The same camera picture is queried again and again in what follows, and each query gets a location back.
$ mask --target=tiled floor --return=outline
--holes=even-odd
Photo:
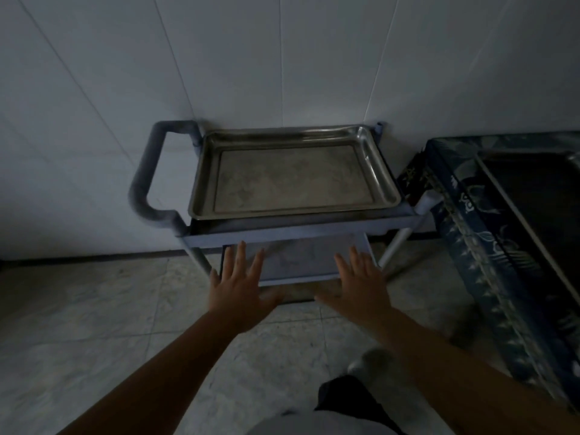
[[[446,335],[472,303],[440,241],[408,242],[390,274],[395,307]],[[62,429],[191,325],[207,290],[186,257],[1,272],[0,433]],[[312,409],[319,385],[375,345],[314,302],[280,306],[227,349],[178,433],[244,433]],[[488,333],[474,347],[501,367]],[[451,433],[399,366],[372,391],[410,435]]]

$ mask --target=foot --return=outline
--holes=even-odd
[[[387,350],[373,348],[352,362],[346,369],[346,373],[356,377],[362,384],[369,387],[379,375],[387,370],[392,359]]]

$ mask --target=hand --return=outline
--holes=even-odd
[[[392,308],[381,270],[370,255],[358,253],[355,247],[350,248],[350,266],[339,254],[334,259],[342,281],[342,294],[336,298],[330,293],[319,292],[315,299],[355,324],[372,328]]]
[[[231,320],[238,333],[248,331],[264,320],[284,299],[284,294],[277,292],[273,296],[260,299],[257,286],[264,263],[264,249],[260,250],[246,272],[246,243],[238,244],[236,261],[231,247],[226,249],[223,260],[221,281],[218,272],[212,269],[209,274],[208,311],[220,312]]]

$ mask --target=blue patterned fabric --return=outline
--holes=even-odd
[[[413,203],[425,189],[461,277],[492,328],[512,376],[580,409],[580,307],[475,162],[484,149],[580,150],[580,133],[438,138],[399,178]]]

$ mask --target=cart leg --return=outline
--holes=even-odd
[[[432,189],[425,191],[415,207],[413,208],[417,215],[426,215],[427,212],[431,210],[433,206],[440,203],[443,200],[443,196],[439,192]],[[396,233],[393,241],[390,242],[387,249],[379,259],[379,267],[385,270],[387,263],[391,260],[395,252],[402,246],[407,238],[413,233],[413,228],[405,227],[399,229]]]
[[[212,266],[209,263],[208,259],[205,257],[204,253],[198,247],[189,247],[183,238],[178,237],[179,242],[181,243],[183,249],[192,259],[192,261],[207,275],[209,276],[209,272],[212,270]]]

